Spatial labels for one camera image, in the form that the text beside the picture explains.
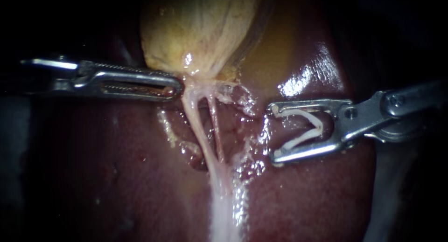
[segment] white fibrous tissue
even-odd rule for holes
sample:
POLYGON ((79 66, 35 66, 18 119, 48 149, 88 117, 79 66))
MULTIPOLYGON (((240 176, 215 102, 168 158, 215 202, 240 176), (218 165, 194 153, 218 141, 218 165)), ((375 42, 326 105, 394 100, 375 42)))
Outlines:
POLYGON ((305 133, 303 133, 302 135, 300 135, 299 137, 296 137, 292 140, 289 140, 287 142, 285 142, 280 149, 277 149, 274 151, 274 156, 275 157, 279 157, 282 155, 282 149, 284 150, 290 150, 293 147, 297 146, 298 144, 312 139, 312 138, 316 138, 322 135, 323 132, 323 123, 321 120, 319 120, 316 116, 310 114, 309 112, 300 110, 300 109, 293 109, 293 110, 285 110, 283 112, 279 112, 279 108, 278 106, 273 106, 272 107, 272 113, 274 114, 274 116, 276 118, 281 118, 281 117, 288 117, 288 116, 293 116, 293 115, 300 115, 305 117, 307 120, 310 121, 310 123, 315 127, 313 129, 310 129, 308 131, 306 131, 305 133))
POLYGON ((178 75, 184 81, 181 98, 185 115, 204 154, 212 188, 210 239, 241 241, 246 198, 224 157, 217 103, 238 105, 252 115, 253 99, 234 78, 218 80, 223 66, 246 37, 260 0, 149 0, 140 16, 142 49, 148 67, 178 75), (232 96, 238 87, 243 95, 232 96), (207 100, 216 152, 210 146, 198 111, 207 100))

